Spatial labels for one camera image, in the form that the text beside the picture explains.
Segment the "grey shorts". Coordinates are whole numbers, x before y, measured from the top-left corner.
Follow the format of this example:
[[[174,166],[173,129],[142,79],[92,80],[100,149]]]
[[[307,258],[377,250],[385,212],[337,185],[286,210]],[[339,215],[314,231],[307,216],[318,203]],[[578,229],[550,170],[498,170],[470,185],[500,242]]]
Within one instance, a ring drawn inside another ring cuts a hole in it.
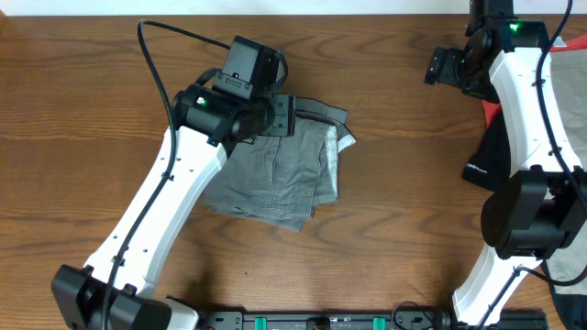
[[[212,212],[300,231],[314,208],[338,200],[338,154],[356,139],[348,112],[314,99],[295,101],[294,134],[239,143],[205,188]]]

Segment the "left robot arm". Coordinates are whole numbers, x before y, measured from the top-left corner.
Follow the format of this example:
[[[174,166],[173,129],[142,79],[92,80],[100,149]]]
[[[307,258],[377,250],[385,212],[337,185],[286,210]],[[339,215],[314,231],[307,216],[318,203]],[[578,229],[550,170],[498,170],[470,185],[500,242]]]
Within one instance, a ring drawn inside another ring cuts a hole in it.
[[[205,71],[172,99],[158,158],[105,242],[51,291],[71,329],[195,329],[199,313],[154,298],[172,245],[195,202],[239,142],[294,132],[293,100],[278,92],[288,65],[278,50],[234,38],[223,68]]]

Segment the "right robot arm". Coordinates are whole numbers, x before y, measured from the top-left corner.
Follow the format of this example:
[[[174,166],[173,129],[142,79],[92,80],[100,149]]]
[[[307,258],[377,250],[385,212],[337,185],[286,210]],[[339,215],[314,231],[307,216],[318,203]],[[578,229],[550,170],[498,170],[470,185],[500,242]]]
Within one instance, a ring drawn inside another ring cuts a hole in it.
[[[586,174],[568,141],[550,77],[556,35],[523,20],[509,1],[470,3],[463,49],[438,48],[427,84],[444,83],[502,108],[509,144],[506,183],[482,208],[484,246],[435,329],[540,329],[536,313],[508,313],[507,300],[586,219]]]

